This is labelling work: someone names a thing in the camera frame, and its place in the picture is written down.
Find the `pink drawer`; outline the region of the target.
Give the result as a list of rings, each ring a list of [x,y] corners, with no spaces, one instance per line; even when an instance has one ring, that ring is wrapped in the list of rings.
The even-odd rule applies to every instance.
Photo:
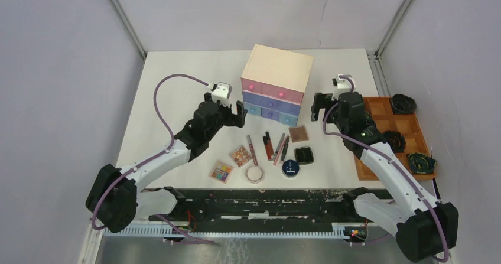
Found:
[[[242,90],[256,94],[262,93],[262,83],[251,79],[241,78]]]

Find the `grey makeup pencil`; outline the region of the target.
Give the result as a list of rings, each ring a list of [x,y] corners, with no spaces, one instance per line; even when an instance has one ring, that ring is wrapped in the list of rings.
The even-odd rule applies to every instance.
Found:
[[[283,146],[284,140],[285,140],[285,133],[283,133],[281,135],[281,138],[279,140],[278,146],[275,149],[275,152],[274,152],[274,162],[277,161],[277,159],[278,159],[278,154],[280,153],[280,150],[281,150],[281,148]]]

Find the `pastel wooden drawer chest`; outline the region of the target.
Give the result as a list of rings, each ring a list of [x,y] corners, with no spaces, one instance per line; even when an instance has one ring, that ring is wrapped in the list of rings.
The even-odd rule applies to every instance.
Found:
[[[241,78],[262,83],[262,93],[242,91],[249,114],[296,126],[314,57],[256,44]]]

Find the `pink makeup pencil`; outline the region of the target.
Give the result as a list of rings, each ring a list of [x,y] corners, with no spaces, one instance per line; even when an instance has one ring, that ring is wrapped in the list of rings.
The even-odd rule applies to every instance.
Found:
[[[275,151],[275,155],[274,155],[275,158],[274,158],[273,166],[276,166],[277,163],[279,162],[279,160],[281,158],[281,153],[282,153],[282,150],[283,150],[283,147],[285,145],[285,142],[286,142],[287,138],[288,138],[288,136],[286,136],[283,133],[282,136],[281,136],[280,145],[277,148],[277,150]]]

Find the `black makeup pen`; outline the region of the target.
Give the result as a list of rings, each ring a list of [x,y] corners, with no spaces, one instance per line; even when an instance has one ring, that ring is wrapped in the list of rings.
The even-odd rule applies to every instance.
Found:
[[[287,136],[285,138],[284,144],[282,146],[281,157],[280,157],[280,164],[283,164],[285,162],[285,157],[287,155],[287,149],[288,149],[289,139],[290,139],[290,137]]]

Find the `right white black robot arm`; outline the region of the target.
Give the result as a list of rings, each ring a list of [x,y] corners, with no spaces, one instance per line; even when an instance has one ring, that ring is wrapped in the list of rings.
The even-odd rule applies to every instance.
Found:
[[[446,263],[450,249],[456,246],[458,210],[451,203],[441,203],[397,159],[390,145],[375,125],[369,123],[365,104],[358,92],[345,92],[337,97],[316,93],[311,107],[311,120],[326,112],[322,130],[329,135],[327,124],[333,123],[344,146],[370,168],[393,197],[389,204],[365,188],[347,194],[341,214],[348,221],[364,217],[396,239],[404,256],[419,262],[426,258]]]

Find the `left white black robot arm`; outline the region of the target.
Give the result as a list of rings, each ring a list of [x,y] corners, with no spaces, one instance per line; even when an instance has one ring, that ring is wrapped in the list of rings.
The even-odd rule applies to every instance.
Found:
[[[200,156],[222,127],[242,128],[247,113],[240,100],[236,101],[236,113],[232,113],[230,106],[224,106],[221,100],[212,99],[210,93],[205,93],[192,119],[165,148],[125,168],[104,165],[85,202],[92,213],[92,228],[109,229],[112,233],[125,229],[139,216],[139,209],[146,206],[139,202],[146,186]]]

